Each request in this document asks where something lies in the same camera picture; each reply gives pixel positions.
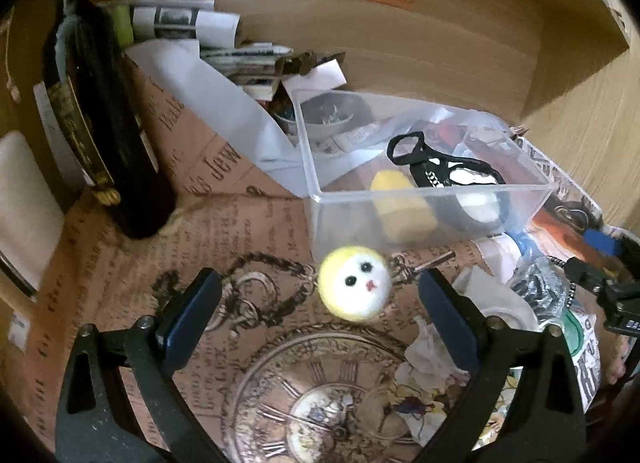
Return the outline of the silver plastic item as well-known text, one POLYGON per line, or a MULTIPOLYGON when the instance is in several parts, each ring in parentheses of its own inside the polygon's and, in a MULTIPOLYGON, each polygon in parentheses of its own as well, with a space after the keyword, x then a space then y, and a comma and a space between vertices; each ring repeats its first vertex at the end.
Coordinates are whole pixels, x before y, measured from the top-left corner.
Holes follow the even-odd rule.
POLYGON ((508 287, 526 301, 539 322, 560 319, 575 296, 575 284, 564 275, 564 261, 536 253, 518 261, 508 287))

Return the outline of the yellow white plush toy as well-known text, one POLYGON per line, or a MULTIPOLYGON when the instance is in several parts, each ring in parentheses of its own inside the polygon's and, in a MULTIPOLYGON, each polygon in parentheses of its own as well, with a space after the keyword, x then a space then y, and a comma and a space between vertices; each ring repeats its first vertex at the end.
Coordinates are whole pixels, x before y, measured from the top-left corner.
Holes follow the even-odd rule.
POLYGON ((386 259, 365 246, 334 249, 317 275, 320 299, 337 318, 364 322, 386 307, 393 291, 386 259))

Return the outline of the white cloth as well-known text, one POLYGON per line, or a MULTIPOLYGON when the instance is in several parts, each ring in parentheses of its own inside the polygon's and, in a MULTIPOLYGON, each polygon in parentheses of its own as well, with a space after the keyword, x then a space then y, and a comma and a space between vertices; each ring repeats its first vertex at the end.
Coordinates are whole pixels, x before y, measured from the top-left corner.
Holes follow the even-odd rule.
POLYGON ((434 324, 420 316, 414 322, 418 336, 405 350, 387 396, 412 439, 425 446, 454 409, 470 373, 454 364, 434 324))

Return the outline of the clear plastic bin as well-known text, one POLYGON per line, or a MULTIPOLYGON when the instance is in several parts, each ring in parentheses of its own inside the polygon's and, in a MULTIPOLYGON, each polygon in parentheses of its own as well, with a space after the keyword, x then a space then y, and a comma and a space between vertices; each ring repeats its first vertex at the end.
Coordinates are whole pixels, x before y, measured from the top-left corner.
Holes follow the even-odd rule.
POLYGON ((380 253, 518 232, 553 185, 492 114, 435 102, 297 90, 312 253, 380 253))

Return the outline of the dark wine bottle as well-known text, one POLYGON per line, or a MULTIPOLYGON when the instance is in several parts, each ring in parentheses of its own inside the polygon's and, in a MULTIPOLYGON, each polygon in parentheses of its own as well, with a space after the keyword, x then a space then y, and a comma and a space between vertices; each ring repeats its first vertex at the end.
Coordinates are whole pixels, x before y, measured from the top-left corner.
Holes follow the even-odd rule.
POLYGON ((130 72, 103 8, 90 0, 56 0, 42 78, 96 200, 128 238, 155 235, 177 196, 146 137, 130 72))

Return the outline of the small white cardboard box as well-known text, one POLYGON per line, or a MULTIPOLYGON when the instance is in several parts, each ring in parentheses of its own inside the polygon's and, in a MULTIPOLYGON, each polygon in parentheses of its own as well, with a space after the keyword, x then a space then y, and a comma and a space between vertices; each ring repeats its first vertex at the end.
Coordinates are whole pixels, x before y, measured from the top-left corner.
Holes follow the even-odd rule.
POLYGON ((292 75, 283 81, 289 94, 296 90, 334 90, 346 84, 347 80, 336 59, 319 64, 306 75, 292 75))

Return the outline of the stack of newspapers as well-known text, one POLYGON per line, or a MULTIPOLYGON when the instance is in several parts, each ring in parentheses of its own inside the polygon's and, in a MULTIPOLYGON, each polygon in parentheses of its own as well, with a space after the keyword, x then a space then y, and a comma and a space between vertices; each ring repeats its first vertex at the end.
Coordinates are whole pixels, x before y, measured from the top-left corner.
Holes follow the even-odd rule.
POLYGON ((177 41, 258 101, 273 99, 283 61, 293 56, 286 46, 241 42, 241 16, 218 12, 213 0, 119 0, 101 7, 111 16, 122 47, 177 41))

